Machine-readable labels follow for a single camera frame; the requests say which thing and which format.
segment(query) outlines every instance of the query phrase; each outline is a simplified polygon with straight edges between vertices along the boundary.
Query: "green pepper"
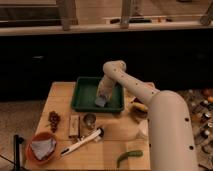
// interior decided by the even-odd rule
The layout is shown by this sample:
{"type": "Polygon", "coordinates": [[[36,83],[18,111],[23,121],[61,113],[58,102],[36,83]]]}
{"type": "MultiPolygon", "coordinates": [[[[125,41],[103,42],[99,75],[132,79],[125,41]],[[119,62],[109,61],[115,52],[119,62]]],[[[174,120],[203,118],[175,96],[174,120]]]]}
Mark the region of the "green pepper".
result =
{"type": "Polygon", "coordinates": [[[128,157],[141,157],[141,156],[143,156],[143,151],[141,150],[125,152],[118,157],[117,168],[120,167],[120,162],[127,159],[128,157]]]}

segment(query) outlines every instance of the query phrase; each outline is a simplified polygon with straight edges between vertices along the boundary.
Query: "white pen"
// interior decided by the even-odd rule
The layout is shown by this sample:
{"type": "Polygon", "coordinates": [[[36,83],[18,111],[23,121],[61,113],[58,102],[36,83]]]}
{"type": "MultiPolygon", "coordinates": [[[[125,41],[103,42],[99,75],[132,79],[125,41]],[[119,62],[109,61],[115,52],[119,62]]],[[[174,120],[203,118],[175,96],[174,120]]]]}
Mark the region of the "white pen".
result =
{"type": "Polygon", "coordinates": [[[103,129],[102,128],[98,128],[95,132],[93,132],[91,135],[89,135],[88,137],[86,137],[84,140],[82,141],[79,141],[69,147],[67,147],[66,149],[64,149],[62,152],[61,152],[61,157],[62,156],[65,156],[71,152],[73,152],[74,150],[76,150],[77,148],[79,148],[81,145],[95,139],[96,137],[98,136],[103,136],[103,129]]]}

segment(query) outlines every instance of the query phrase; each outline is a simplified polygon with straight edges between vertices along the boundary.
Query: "food item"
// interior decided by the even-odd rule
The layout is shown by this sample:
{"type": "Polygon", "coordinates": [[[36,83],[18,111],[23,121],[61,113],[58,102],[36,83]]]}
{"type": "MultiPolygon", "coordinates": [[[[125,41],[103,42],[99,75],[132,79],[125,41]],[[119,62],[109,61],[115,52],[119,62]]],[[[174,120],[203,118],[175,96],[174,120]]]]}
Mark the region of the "food item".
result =
{"type": "Polygon", "coordinates": [[[132,102],[132,106],[136,109],[142,111],[142,112],[148,112],[148,107],[142,103],[139,102],[132,102]]]}
{"type": "Polygon", "coordinates": [[[128,157],[141,157],[141,156],[143,156],[143,151],[141,150],[125,152],[118,157],[117,168],[120,167],[120,162],[127,159],[128,157]]]}
{"type": "Polygon", "coordinates": [[[209,103],[213,103],[213,96],[209,96],[209,97],[207,98],[207,100],[208,100],[209,103]]]}
{"type": "Polygon", "coordinates": [[[202,112],[204,108],[205,107],[203,106],[203,103],[199,103],[196,106],[194,106],[194,108],[192,109],[192,113],[198,114],[198,113],[202,112]]]}
{"type": "Polygon", "coordinates": [[[50,129],[53,133],[57,131],[58,123],[60,122],[61,118],[58,113],[55,111],[51,111],[49,113],[48,120],[50,121],[50,129]]]}

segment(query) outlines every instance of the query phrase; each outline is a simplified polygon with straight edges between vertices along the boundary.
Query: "dark background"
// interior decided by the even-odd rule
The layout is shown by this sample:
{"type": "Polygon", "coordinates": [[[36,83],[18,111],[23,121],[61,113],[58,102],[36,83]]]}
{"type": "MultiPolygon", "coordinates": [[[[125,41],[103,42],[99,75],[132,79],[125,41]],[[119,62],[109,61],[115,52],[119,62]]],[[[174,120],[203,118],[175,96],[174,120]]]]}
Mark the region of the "dark background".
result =
{"type": "Polygon", "coordinates": [[[44,99],[53,81],[102,77],[118,59],[159,89],[210,87],[212,38],[212,29],[0,37],[0,100],[44,99]]]}

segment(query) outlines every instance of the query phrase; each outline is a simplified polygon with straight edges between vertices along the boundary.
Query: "wooden block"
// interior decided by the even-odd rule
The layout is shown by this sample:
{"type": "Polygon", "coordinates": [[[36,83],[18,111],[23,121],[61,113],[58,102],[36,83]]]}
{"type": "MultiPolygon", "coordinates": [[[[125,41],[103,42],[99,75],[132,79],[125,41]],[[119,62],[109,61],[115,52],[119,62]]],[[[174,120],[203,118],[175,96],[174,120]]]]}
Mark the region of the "wooden block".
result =
{"type": "Polygon", "coordinates": [[[80,133],[80,117],[79,115],[70,115],[69,138],[78,138],[79,133],[80,133]]]}

